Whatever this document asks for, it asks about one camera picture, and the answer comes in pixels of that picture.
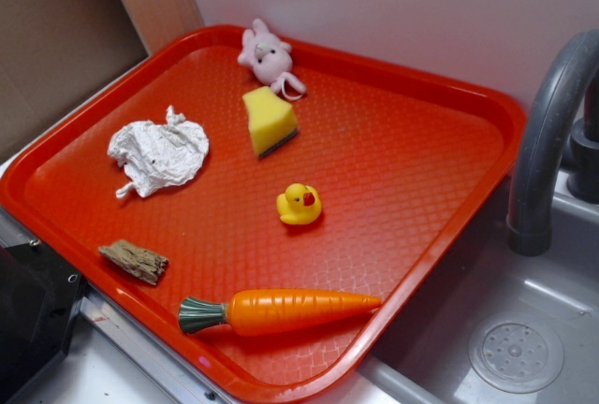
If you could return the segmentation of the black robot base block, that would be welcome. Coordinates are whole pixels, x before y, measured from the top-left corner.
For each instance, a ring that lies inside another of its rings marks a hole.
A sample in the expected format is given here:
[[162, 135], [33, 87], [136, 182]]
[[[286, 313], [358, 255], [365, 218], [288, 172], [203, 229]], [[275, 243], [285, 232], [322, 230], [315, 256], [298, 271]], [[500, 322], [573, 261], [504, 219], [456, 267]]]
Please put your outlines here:
[[50, 246], [1, 250], [1, 401], [11, 403], [68, 355], [85, 280]]

